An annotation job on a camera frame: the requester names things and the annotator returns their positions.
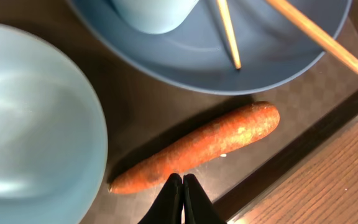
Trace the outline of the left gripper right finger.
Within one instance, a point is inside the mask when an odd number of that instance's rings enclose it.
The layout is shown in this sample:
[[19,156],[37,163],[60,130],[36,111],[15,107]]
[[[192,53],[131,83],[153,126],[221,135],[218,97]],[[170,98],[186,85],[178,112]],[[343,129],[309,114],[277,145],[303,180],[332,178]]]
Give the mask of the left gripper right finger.
[[194,174],[183,179],[185,224],[226,224],[216,213],[212,202]]

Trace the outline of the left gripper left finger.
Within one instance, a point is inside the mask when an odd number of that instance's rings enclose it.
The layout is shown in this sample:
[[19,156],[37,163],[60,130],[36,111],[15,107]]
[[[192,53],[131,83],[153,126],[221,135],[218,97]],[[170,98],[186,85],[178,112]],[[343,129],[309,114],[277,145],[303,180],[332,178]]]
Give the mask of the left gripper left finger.
[[173,173],[139,224],[180,224],[182,209],[183,183],[180,175]]

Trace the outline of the orange carrot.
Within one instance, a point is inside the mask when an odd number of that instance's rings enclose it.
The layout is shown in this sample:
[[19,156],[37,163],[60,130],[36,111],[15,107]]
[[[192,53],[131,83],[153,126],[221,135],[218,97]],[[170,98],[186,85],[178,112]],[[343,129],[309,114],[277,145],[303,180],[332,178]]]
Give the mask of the orange carrot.
[[192,131],[160,152],[131,167],[109,184],[113,194],[133,194],[183,173],[222,154],[268,136],[280,122],[278,109],[259,101],[225,114]]

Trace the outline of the light blue rice bowl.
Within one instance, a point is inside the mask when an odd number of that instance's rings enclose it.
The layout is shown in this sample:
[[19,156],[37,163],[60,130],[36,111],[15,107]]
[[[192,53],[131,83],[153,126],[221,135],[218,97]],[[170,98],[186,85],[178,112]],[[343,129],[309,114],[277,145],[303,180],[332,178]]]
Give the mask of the light blue rice bowl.
[[0,223],[79,223],[107,154],[84,73],[52,44],[0,24]]

